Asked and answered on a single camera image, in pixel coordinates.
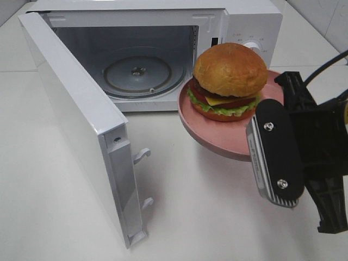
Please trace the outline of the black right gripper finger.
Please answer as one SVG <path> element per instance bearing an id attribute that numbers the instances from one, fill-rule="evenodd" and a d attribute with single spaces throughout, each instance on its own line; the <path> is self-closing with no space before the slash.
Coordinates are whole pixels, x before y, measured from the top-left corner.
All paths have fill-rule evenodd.
<path id="1" fill-rule="evenodd" d="M 347 231 L 343 177 L 308 178 L 305 186 L 319 213 L 318 232 Z"/>
<path id="2" fill-rule="evenodd" d="M 274 79 L 283 90 L 284 107 L 287 111 L 320 111 L 314 98 L 296 71 L 285 71 Z"/>

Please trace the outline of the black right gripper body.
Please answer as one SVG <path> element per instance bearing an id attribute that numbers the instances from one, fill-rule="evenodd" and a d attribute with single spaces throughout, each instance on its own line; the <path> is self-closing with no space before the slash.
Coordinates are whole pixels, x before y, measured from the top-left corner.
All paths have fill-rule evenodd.
<path id="1" fill-rule="evenodd" d="M 296 179 L 347 175 L 347 101 L 285 102 L 300 155 Z"/>

